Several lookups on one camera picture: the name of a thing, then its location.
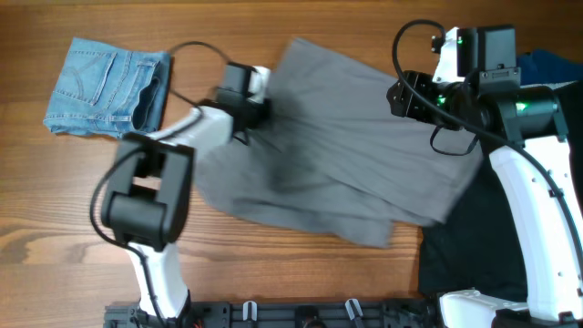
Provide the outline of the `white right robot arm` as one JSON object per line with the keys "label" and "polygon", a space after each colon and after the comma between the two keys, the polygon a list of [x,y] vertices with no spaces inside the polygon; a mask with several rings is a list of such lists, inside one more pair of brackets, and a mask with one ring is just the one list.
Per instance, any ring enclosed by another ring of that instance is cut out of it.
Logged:
{"label": "white right robot arm", "polygon": [[439,56],[435,72],[399,71],[386,94],[391,111],[473,134],[506,194],[527,276],[524,302],[471,290],[443,294],[441,324],[579,327],[582,215],[557,91],[522,85],[511,25],[439,27],[431,49]]}

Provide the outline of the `grey shorts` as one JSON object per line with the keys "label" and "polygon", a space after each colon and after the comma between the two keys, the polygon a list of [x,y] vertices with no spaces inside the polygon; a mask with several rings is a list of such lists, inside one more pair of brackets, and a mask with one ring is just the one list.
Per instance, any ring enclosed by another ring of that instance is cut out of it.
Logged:
{"label": "grey shorts", "polygon": [[466,131],[391,113],[394,78],[298,38],[272,73],[271,118],[196,168],[212,208],[375,248],[396,222],[446,220],[482,161]]}

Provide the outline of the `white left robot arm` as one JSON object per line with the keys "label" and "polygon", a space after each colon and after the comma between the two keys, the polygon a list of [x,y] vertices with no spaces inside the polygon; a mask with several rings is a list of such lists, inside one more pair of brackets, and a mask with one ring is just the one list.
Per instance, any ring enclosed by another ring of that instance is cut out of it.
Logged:
{"label": "white left robot arm", "polygon": [[220,87],[174,125],[147,135],[128,134],[95,193],[104,196],[95,228],[112,230],[108,242],[130,256],[140,300],[129,314],[137,327],[192,325],[189,289],[177,240],[189,213],[194,170],[217,147],[258,127],[270,113],[264,89]]}

